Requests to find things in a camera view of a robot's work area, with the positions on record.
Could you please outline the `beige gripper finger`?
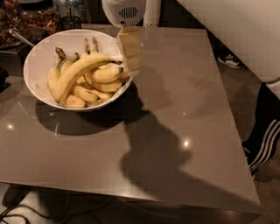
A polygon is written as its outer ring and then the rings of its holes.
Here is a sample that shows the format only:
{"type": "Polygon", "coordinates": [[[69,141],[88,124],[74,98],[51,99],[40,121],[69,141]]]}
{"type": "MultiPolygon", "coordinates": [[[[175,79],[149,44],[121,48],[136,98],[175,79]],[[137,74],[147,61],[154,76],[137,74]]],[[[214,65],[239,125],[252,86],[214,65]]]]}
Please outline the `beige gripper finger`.
{"type": "Polygon", "coordinates": [[[137,26],[122,27],[117,34],[117,41],[123,56],[123,62],[130,77],[140,73],[141,33],[137,26]]]}

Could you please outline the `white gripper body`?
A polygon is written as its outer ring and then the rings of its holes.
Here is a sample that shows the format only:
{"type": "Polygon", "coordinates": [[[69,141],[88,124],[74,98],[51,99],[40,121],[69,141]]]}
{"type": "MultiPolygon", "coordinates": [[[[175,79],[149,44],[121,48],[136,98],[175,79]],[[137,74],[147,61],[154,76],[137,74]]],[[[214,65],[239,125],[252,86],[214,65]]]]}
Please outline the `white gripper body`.
{"type": "Polygon", "coordinates": [[[146,0],[101,0],[108,21],[115,27],[137,25],[143,18],[146,0]]]}

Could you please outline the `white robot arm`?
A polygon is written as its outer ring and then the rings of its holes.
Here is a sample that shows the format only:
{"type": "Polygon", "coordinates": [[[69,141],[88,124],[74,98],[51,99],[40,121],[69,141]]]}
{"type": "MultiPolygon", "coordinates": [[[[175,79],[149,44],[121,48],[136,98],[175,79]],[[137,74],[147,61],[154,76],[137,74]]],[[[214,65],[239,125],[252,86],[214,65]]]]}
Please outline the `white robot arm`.
{"type": "Polygon", "coordinates": [[[175,0],[280,97],[280,0],[175,0]]]}

